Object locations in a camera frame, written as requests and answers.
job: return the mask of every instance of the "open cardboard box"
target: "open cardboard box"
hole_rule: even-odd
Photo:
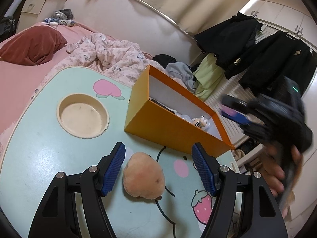
[[[190,118],[201,115],[212,118],[215,124],[213,135],[150,101],[150,98]],[[200,142],[214,157],[233,149],[218,115],[187,89],[150,65],[132,88],[124,130],[188,154],[196,142]]]

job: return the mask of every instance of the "light green cloth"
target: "light green cloth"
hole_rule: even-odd
[[[198,87],[195,96],[205,101],[224,77],[224,70],[216,65],[215,54],[208,54],[194,72]]]

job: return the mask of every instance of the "brownish red cushion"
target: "brownish red cushion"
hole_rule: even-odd
[[[35,26],[5,43],[0,49],[0,57],[14,64],[40,65],[49,62],[66,44],[63,35],[52,27]]]

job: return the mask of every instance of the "floral blanket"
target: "floral blanket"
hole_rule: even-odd
[[[152,65],[166,75],[165,69],[157,62],[148,59],[138,44],[127,40],[113,40],[102,33],[93,33],[80,41],[67,46],[68,57],[56,64],[44,77],[34,95],[61,69],[69,66],[84,66],[116,80],[123,85],[132,87],[140,74],[148,65]],[[186,88],[180,79],[174,79]],[[4,157],[4,149],[14,131],[17,121],[0,134],[0,168]]]

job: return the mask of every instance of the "pink bed sheet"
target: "pink bed sheet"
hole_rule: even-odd
[[[93,33],[92,29],[91,31],[84,25],[71,28],[59,25],[57,30],[69,44]],[[17,65],[0,59],[0,133],[20,117],[45,75],[68,55],[66,47],[64,47],[54,54],[51,61],[36,66]]]

